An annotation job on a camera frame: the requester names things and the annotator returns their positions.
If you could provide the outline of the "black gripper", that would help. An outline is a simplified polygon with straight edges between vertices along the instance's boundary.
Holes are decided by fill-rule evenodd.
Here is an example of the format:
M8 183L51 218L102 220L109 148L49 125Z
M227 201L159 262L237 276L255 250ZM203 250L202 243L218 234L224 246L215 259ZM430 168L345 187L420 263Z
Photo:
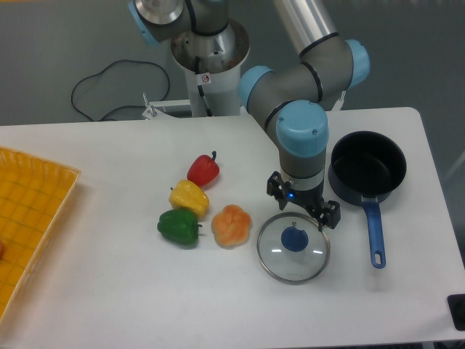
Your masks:
M323 200L323 181L309 190L297 190L289 181L284 181L279 172L273 172L267 180L267 195L277 202L279 210L284 210L287 203L303 208L318 222L318 230L324 227L334 229L341 219L340 203Z

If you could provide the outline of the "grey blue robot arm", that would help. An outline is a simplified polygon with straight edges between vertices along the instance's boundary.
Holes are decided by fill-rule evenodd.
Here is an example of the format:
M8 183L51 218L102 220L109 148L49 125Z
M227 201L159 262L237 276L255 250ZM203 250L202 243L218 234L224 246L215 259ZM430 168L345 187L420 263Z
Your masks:
M192 115L231 116L245 109L276 145L280 170L267 193L280 207L302 207L320 228L335 228L339 203L323 198L328 119L320 102L365 80L365 47L343 40L321 1L276 1L299 56L287 71L260 65L242 72L250 43L226 1L130 1L150 44L169 41L185 73Z

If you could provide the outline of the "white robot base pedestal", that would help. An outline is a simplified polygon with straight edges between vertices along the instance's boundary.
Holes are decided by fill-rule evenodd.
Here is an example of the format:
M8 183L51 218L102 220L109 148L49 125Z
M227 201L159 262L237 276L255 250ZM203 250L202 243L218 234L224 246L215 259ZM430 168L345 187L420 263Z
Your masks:
M189 31L171 40L173 58L185 74L193 117L240 113L237 88L249 50L245 28L233 19L215 36Z

